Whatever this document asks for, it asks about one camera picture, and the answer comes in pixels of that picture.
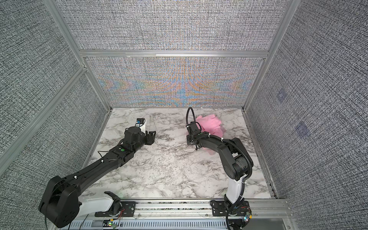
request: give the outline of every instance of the woven fabric wall panel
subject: woven fabric wall panel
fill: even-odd
[[[249,109],[300,229],[368,226],[367,12],[303,0]]]
[[[2,230],[45,229],[38,204],[48,181],[82,168],[105,114],[87,77],[81,76],[0,177]],[[14,221],[17,213],[22,213],[20,222]]]
[[[57,0],[82,49],[268,50],[288,0]]]
[[[42,0],[0,2],[0,154],[79,67]]]
[[[89,57],[113,107],[242,106],[261,58]]]

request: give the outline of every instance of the white marble tabletop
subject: white marble tabletop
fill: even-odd
[[[99,159],[97,151],[108,151],[124,137],[125,128],[136,118],[146,119],[146,130],[156,131],[155,143],[143,146],[124,166],[108,173],[83,195],[111,191],[121,198],[223,198],[228,177],[219,155],[195,150],[186,141],[187,109],[114,109],[90,163]],[[215,114],[226,129],[224,138],[238,137],[254,167],[244,197],[270,198],[266,181],[240,109],[194,109],[195,115]]]

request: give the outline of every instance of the marble table surface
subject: marble table surface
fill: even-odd
[[[217,153],[195,150],[186,141],[187,109],[114,109],[90,163],[99,159],[97,151],[108,151],[124,137],[125,128],[136,118],[146,119],[146,130],[156,131],[155,143],[143,146],[124,166],[111,171],[82,195],[111,191],[121,198],[223,198],[228,177]],[[244,197],[270,198],[266,181],[240,109],[194,109],[195,115],[215,114],[226,129],[224,138],[238,137],[254,167]]]

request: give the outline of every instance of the crumpled pink fabric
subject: crumpled pink fabric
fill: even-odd
[[[220,121],[220,119],[218,117],[216,117],[216,115],[211,114],[208,116],[203,117],[202,115],[200,115],[199,117],[197,117],[195,119],[195,121],[197,121],[201,127],[202,127],[202,131],[206,131],[209,132],[212,135],[216,135],[218,137],[223,137],[225,129],[220,126],[222,124],[222,122]],[[215,151],[212,151],[210,149],[205,148],[210,155],[215,154]]]

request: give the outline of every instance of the pink cloth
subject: pink cloth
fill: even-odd
[[[225,129],[222,126],[220,126],[222,122],[214,114],[211,114],[205,117],[199,116],[195,119],[195,121],[197,121],[201,125],[202,131],[209,132],[210,134],[216,135],[218,137],[222,137],[224,135]],[[213,155],[216,153],[215,151],[212,151],[211,149],[207,149],[207,148],[204,148],[204,149],[206,149],[206,151],[210,155]]]

